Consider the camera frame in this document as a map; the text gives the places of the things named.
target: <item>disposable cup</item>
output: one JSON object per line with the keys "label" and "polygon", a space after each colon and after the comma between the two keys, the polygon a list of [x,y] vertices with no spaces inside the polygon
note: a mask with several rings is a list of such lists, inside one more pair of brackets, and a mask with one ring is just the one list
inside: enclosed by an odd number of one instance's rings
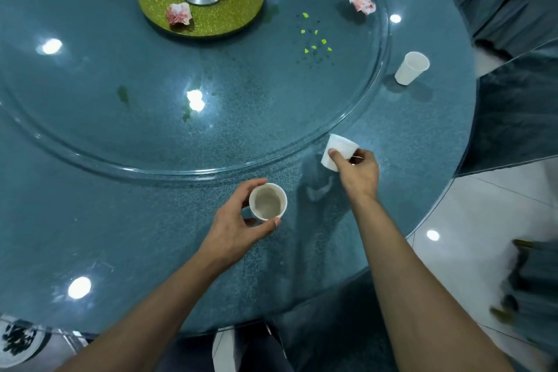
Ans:
{"label": "disposable cup", "polygon": [[430,61],[418,51],[410,51],[405,55],[403,63],[395,73],[395,81],[408,86],[416,77],[430,67]]}
{"label": "disposable cup", "polygon": [[358,149],[358,144],[337,134],[329,135],[328,145],[325,146],[324,155],[321,158],[321,164],[327,169],[338,172],[335,162],[333,162],[329,157],[329,149],[336,149],[339,153],[341,153],[341,156],[349,160]]}
{"label": "disposable cup", "polygon": [[248,199],[252,214],[262,222],[280,218],[287,210],[287,194],[277,184],[256,187]]}

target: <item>white paper cup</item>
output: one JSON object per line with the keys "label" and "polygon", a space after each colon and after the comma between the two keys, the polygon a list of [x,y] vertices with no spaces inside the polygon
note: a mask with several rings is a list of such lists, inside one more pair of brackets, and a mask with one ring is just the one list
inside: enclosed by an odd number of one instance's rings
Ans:
{"label": "white paper cup", "polygon": [[430,67],[430,61],[418,51],[410,51],[405,55],[403,63],[395,73],[395,81],[408,86],[416,77]]}
{"label": "white paper cup", "polygon": [[256,187],[248,199],[252,214],[262,222],[280,218],[287,210],[287,194],[277,184]]}
{"label": "white paper cup", "polygon": [[358,144],[337,134],[329,135],[328,145],[325,146],[324,155],[321,158],[321,164],[324,165],[327,169],[338,172],[337,166],[335,166],[335,162],[333,162],[329,157],[329,149],[337,150],[339,153],[341,153],[341,156],[349,160],[353,156],[354,152],[358,149]]}

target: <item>table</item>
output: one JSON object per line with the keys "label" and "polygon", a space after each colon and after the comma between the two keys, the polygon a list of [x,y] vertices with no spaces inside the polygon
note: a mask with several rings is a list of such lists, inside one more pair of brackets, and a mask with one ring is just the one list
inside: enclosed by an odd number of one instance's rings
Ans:
{"label": "table", "polygon": [[[374,1],[364,17],[347,0],[266,0],[239,34],[191,42],[159,33],[136,0],[0,0],[0,310],[102,332],[258,176],[287,192],[282,225],[212,285],[183,332],[340,285],[366,258],[338,176],[319,164],[329,131],[375,151],[380,200],[410,234],[466,150],[473,52],[452,0]],[[327,43],[305,54],[316,29]],[[431,67],[405,88],[393,74],[408,51]],[[199,112],[184,110],[192,89]],[[92,287],[73,299],[78,277]]]}

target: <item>person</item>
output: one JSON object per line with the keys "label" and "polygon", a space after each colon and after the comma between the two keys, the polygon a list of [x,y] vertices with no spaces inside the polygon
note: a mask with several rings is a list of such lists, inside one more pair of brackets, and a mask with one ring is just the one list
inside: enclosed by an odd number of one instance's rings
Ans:
{"label": "person", "polygon": [[[424,266],[380,205],[374,154],[359,149],[354,162],[335,150],[329,155],[358,224],[398,369],[511,372],[504,354]],[[241,183],[215,214],[196,254],[58,372],[154,370],[213,281],[281,223],[274,218],[249,228],[255,221],[241,217],[250,192],[266,182]]]}

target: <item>hand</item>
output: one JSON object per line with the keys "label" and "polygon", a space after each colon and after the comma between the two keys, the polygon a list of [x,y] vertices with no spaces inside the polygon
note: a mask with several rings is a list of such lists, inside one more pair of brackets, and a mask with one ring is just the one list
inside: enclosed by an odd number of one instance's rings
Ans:
{"label": "hand", "polygon": [[357,149],[351,162],[335,149],[329,149],[328,154],[339,170],[341,184],[351,202],[363,197],[377,200],[380,169],[373,152]]}
{"label": "hand", "polygon": [[252,190],[266,182],[266,178],[255,178],[241,183],[213,218],[211,229],[198,253],[206,260],[217,263],[223,271],[241,260],[256,242],[271,234],[281,223],[279,218],[272,218],[251,228],[257,220],[245,220],[241,216],[241,209],[248,206]]}

